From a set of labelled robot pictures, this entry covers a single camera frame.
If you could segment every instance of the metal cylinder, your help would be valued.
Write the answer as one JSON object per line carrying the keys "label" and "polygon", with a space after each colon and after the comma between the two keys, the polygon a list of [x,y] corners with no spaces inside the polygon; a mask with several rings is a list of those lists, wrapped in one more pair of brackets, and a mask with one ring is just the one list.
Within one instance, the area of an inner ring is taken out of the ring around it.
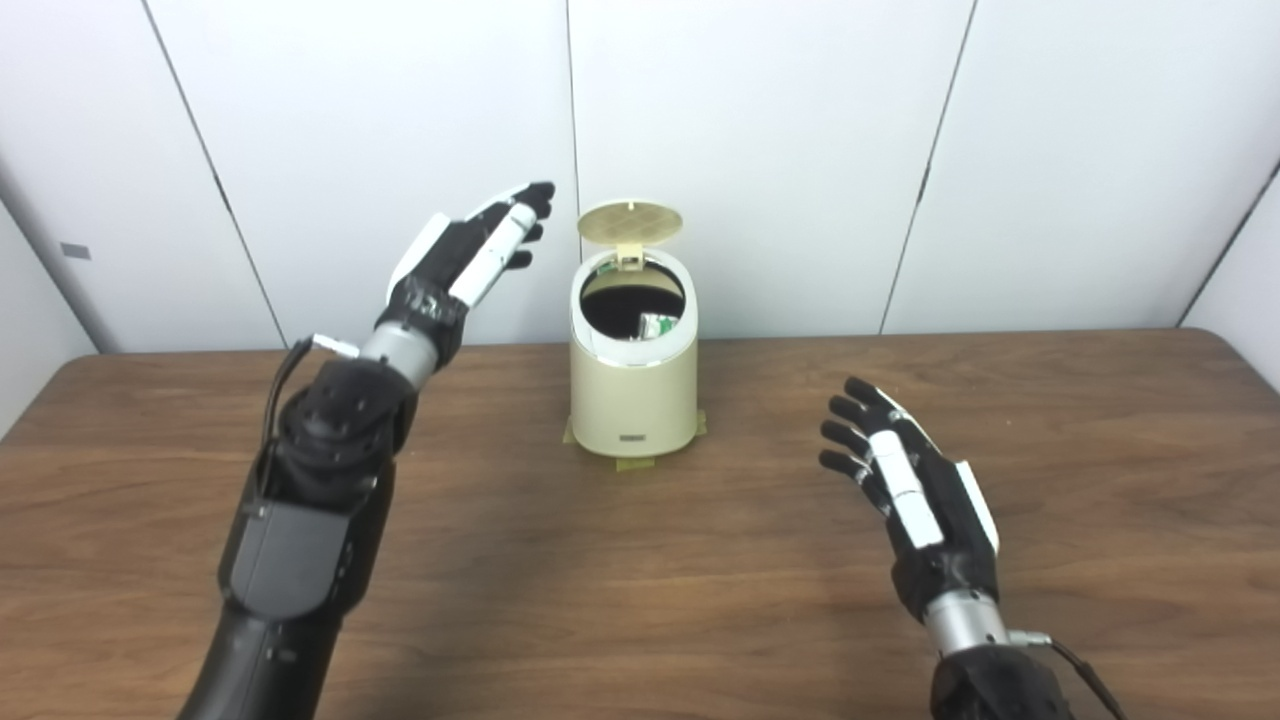
{"label": "metal cylinder", "polygon": [[390,366],[404,375],[404,379],[412,383],[413,389],[417,391],[422,389],[426,379],[435,372],[440,357],[430,338],[401,323],[378,325],[374,334],[360,348],[360,356]]}
{"label": "metal cylinder", "polygon": [[924,626],[942,657],[983,644],[1009,644],[996,601],[978,591],[951,591],[924,609]]}

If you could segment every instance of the robotic arm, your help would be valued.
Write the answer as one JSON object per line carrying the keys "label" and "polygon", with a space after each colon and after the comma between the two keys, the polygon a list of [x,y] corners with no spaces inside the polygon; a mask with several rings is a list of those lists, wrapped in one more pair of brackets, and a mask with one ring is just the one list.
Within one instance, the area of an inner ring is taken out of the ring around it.
{"label": "robotic arm", "polygon": [[[457,354],[467,313],[498,275],[530,264],[520,246],[541,237],[554,192],[531,183],[465,220],[435,215],[364,346],[314,336],[289,351],[218,569],[221,621],[179,720],[314,716],[342,620],[369,587],[417,395]],[[314,345],[342,359],[276,418],[280,388]]]}
{"label": "robotic arm", "polygon": [[938,451],[911,415],[876,386],[850,378],[831,398],[823,466],[849,475],[884,515],[902,606],[938,651],[934,720],[1071,720],[1053,673],[1020,647],[1066,657],[1117,720],[1115,698],[1074,653],[1043,633],[1009,630],[1000,615],[1000,536],[968,462]]}

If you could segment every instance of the panel seam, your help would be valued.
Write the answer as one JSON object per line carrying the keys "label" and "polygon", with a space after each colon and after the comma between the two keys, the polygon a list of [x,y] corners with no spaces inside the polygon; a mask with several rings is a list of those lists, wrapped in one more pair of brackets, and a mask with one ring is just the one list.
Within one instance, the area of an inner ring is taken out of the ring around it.
{"label": "panel seam", "polygon": [[244,258],[248,260],[250,272],[253,273],[253,281],[257,283],[259,292],[262,293],[262,302],[266,304],[266,311],[271,316],[271,324],[275,325],[275,333],[280,337],[280,345],[288,347],[288,341],[284,340],[284,329],[280,327],[280,319],[275,315],[275,307],[271,305],[271,299],[266,293],[266,286],[262,283],[262,274],[257,270],[257,263],[253,261],[253,254],[248,249],[248,243],[244,242],[244,232],[241,229],[239,219],[236,218],[236,211],[232,210],[230,200],[227,197],[227,188],[223,187],[223,178],[218,174],[218,168],[214,165],[214,158],[209,154],[209,145],[205,143],[205,135],[200,132],[200,123],[196,122],[196,115],[191,111],[191,102],[187,100],[187,91],[182,87],[182,81],[178,79],[178,70],[173,67],[173,58],[169,56],[169,47],[164,42],[164,37],[160,36],[160,26],[156,24],[155,15],[151,13],[151,4],[148,0],[140,0],[142,3],[142,12],[147,15],[147,23],[151,24],[151,32],[156,37],[156,44],[160,45],[160,54],[164,55],[165,65],[169,68],[169,77],[173,78],[173,85],[178,88],[178,97],[182,100],[182,108],[187,113],[187,120],[191,123],[191,129],[196,133],[196,141],[200,142],[200,151],[205,156],[205,163],[209,165],[209,173],[214,178],[214,186],[218,188],[218,196],[223,200],[223,208],[227,209],[227,214],[232,219],[232,227],[236,228],[236,237],[239,240],[241,249],[244,251]]}
{"label": "panel seam", "polygon": [[1253,211],[1257,210],[1258,204],[1262,202],[1262,197],[1266,196],[1267,190],[1271,188],[1271,184],[1276,179],[1276,174],[1280,174],[1280,160],[1276,161],[1274,168],[1271,168],[1271,174],[1267,177],[1266,182],[1262,183],[1262,188],[1258,190],[1258,193],[1253,197],[1253,202],[1249,204],[1249,209],[1240,217],[1240,222],[1236,223],[1235,229],[1231,231],[1231,236],[1226,238],[1226,245],[1222,246],[1222,251],[1219,252],[1217,259],[1213,260],[1213,266],[1211,266],[1208,273],[1204,274],[1204,279],[1201,281],[1199,287],[1196,288],[1196,295],[1192,296],[1192,301],[1187,304],[1187,309],[1183,310],[1181,316],[1178,318],[1178,323],[1174,327],[1180,328],[1184,323],[1187,323],[1188,315],[1192,314],[1192,307],[1196,307],[1196,302],[1201,299],[1201,295],[1204,295],[1204,288],[1208,287],[1213,275],[1217,274],[1217,269],[1222,265],[1222,260],[1226,259],[1226,254],[1231,250],[1231,246],[1235,245],[1235,241],[1240,237],[1244,227],[1249,224],[1249,218],[1253,217]]}
{"label": "panel seam", "polygon": [[[577,168],[577,96],[573,92],[573,23],[570,18],[570,1],[564,0],[564,50],[568,56],[568,122],[570,133],[573,136],[573,199],[577,206],[573,208],[575,211],[575,229],[576,217],[582,214],[582,178]],[[584,261],[582,254],[582,237],[577,238],[577,261],[581,264]]]}
{"label": "panel seam", "polygon": [[942,111],[938,113],[938,124],[933,129],[933,142],[929,145],[929,156],[924,161],[924,173],[920,176],[920,190],[915,195],[915,206],[911,208],[911,218],[906,223],[906,234],[902,237],[902,250],[897,255],[897,266],[893,269],[893,282],[888,287],[888,299],[884,301],[884,314],[881,315],[881,327],[876,334],[884,334],[884,324],[888,323],[888,311],[893,306],[893,293],[897,292],[897,281],[902,275],[902,264],[906,261],[906,246],[911,242],[911,231],[915,229],[915,217],[920,213],[920,204],[924,201],[924,188],[929,183],[929,173],[933,170],[933,154],[938,150],[938,138],[942,136],[942,126],[947,119],[947,109],[951,106],[951,92],[956,87],[956,77],[960,74],[960,63],[964,60],[964,50],[969,44],[969,29],[973,27],[973,17],[978,13],[978,0],[973,0],[969,6],[969,18],[964,24],[964,35],[960,36],[960,49],[956,51],[955,67],[951,68],[951,81],[947,83],[947,94],[942,99]]}

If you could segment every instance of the black fingertip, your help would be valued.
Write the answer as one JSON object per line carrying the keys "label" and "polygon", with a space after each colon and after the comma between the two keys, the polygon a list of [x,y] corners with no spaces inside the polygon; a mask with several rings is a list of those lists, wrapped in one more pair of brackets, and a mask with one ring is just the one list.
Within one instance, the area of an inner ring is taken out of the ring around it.
{"label": "black fingertip", "polygon": [[861,405],[838,395],[827,402],[827,409],[831,410],[832,414],[840,415],[856,425],[861,425],[861,419],[867,415],[867,410]]}
{"label": "black fingertip", "polygon": [[867,438],[858,434],[858,430],[835,420],[824,420],[822,423],[822,437],[831,442],[838,442],[859,456],[865,456],[867,451],[870,450],[870,443],[867,442]]}
{"label": "black fingertip", "polygon": [[532,191],[535,191],[535,192],[538,192],[539,195],[541,195],[547,200],[550,200],[550,199],[556,197],[556,183],[553,183],[550,181],[543,181],[543,182],[530,183],[529,188],[532,190]]}
{"label": "black fingertip", "polygon": [[845,380],[845,393],[863,405],[882,405],[884,402],[879,388],[861,378],[851,377]]}
{"label": "black fingertip", "polygon": [[859,462],[852,456],[845,452],[837,452],[835,450],[823,450],[822,452],[819,452],[818,462],[828,470],[844,473],[850,478],[856,475],[859,470],[867,469],[867,465],[864,462]]}
{"label": "black fingertip", "polygon": [[539,220],[545,220],[547,217],[552,214],[552,195],[554,193],[556,186],[552,183],[534,183],[517,192],[513,199],[516,202],[529,205],[538,215]]}
{"label": "black fingertip", "polygon": [[534,254],[527,250],[517,250],[507,261],[508,270],[522,270],[534,264]]}

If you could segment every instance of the lid hinge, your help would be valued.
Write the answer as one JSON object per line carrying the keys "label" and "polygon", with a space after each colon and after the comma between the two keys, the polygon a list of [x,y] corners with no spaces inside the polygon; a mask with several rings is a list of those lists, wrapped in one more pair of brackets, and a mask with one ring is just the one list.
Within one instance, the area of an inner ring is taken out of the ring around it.
{"label": "lid hinge", "polygon": [[620,242],[617,249],[620,270],[644,269],[644,245],[639,242]]}

